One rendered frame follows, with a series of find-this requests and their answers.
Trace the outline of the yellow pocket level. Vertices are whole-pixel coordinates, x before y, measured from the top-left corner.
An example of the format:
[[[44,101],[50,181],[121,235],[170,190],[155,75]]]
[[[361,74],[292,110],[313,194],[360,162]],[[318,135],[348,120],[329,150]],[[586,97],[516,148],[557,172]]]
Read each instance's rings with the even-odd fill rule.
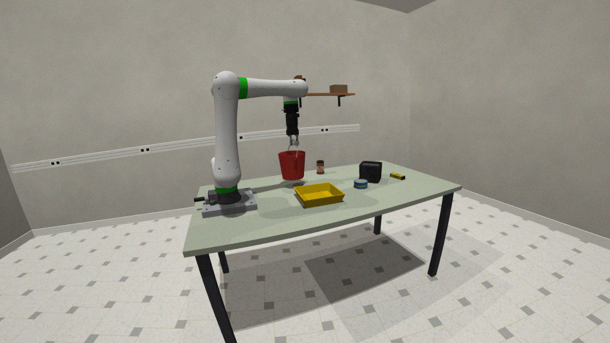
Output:
[[[390,173],[390,177],[396,178],[396,179],[400,179],[400,180],[404,180],[406,176],[402,175],[402,174],[398,174],[398,173]]]

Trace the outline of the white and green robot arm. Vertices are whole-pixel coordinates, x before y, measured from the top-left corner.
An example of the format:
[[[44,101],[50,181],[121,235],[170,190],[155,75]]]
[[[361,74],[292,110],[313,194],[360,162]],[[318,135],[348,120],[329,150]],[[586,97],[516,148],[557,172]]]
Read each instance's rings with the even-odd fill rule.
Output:
[[[215,190],[208,190],[208,194],[194,198],[194,202],[227,205],[241,200],[237,189],[241,179],[237,146],[238,100],[282,96],[284,104],[298,104],[298,98],[307,92],[304,80],[257,80],[238,77],[231,71],[218,73],[211,85],[215,104],[215,158],[211,160]]]

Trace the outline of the yellow square tray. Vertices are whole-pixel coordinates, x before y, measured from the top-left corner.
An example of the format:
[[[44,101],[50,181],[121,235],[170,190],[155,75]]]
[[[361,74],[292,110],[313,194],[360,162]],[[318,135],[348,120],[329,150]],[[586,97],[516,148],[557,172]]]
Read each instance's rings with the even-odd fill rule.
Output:
[[[339,203],[345,194],[330,182],[294,187],[306,208]],[[340,194],[340,195],[338,195]]]

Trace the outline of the paprika spice jar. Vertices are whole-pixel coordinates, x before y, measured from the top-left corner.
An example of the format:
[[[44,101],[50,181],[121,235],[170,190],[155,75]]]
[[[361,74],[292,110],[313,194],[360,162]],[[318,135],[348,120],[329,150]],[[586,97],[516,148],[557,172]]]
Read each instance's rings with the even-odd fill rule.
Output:
[[[324,162],[323,160],[316,161],[317,174],[324,174]]]

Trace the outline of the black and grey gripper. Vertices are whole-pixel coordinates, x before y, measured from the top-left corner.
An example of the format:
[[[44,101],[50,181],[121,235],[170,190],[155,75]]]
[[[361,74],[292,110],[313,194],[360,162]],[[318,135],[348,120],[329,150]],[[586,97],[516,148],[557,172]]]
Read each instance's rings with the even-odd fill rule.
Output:
[[[292,146],[292,135],[296,135],[296,140],[298,141],[298,117],[299,117],[299,108],[298,104],[284,104],[284,108],[282,109],[286,114],[286,125],[287,125],[287,135],[290,137],[290,145]]]

